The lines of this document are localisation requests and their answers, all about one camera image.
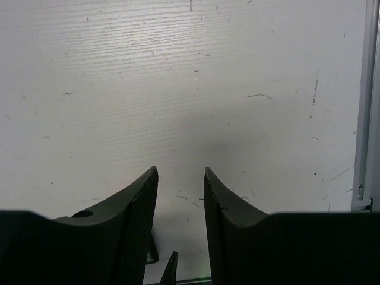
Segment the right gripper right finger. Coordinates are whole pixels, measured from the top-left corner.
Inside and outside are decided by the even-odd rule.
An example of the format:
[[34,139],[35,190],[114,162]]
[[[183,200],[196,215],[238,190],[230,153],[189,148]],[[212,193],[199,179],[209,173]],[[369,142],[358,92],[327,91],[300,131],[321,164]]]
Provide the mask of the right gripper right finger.
[[378,213],[267,214],[206,168],[213,284],[378,284]]

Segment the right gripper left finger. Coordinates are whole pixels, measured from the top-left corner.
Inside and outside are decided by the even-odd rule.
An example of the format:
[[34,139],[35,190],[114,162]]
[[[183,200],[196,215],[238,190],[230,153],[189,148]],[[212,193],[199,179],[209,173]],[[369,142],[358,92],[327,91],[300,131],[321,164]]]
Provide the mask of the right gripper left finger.
[[149,168],[71,217],[1,212],[2,284],[142,284],[158,190]]

